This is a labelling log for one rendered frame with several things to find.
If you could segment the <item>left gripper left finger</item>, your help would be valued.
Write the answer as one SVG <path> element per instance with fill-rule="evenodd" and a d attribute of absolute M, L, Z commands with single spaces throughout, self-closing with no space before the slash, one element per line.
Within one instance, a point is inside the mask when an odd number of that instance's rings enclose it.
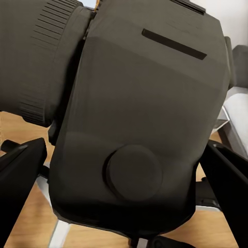
<path fill-rule="evenodd" d="M 18 219 L 47 158 L 43 137 L 12 149 L 0 157 L 0 248 Z"/>

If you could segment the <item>camera tripod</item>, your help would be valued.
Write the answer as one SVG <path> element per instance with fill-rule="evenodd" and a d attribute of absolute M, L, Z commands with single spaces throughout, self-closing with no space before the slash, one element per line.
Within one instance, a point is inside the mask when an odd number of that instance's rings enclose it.
<path fill-rule="evenodd" d="M 11 140 L 4 140 L 4 142 L 1 144 L 0 150 L 4 151 L 5 153 L 8 153 L 9 151 L 18 147 L 19 145 L 19 143 L 13 142 Z M 50 162 L 43 165 L 35 183 L 41 190 L 41 192 L 44 194 L 45 198 L 51 204 L 49 196 L 49 171 Z M 71 225 L 72 224 L 68 224 L 67 222 L 58 218 L 47 248 L 62 248 L 67 234 L 71 228 Z"/>

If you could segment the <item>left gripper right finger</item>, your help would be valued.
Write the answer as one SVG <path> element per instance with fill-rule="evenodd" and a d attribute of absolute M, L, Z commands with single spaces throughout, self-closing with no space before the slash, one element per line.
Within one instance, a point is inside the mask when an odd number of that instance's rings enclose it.
<path fill-rule="evenodd" d="M 199 163 L 239 248 L 248 248 L 248 160 L 209 139 Z"/>

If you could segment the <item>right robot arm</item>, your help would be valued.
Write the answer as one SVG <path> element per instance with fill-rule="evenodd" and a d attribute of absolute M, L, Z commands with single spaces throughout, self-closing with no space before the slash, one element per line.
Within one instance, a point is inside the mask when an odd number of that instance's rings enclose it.
<path fill-rule="evenodd" d="M 201 181 L 196 181 L 196 211 L 221 212 L 222 209 L 209 184 L 207 177 L 202 177 Z"/>

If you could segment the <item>digital camera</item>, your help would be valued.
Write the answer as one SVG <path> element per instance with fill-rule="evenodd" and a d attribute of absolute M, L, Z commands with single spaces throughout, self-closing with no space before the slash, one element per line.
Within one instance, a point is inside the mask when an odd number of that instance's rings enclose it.
<path fill-rule="evenodd" d="M 232 55 L 190 0 L 0 0 L 0 112 L 50 127 L 60 220 L 151 240 L 196 211 Z"/>

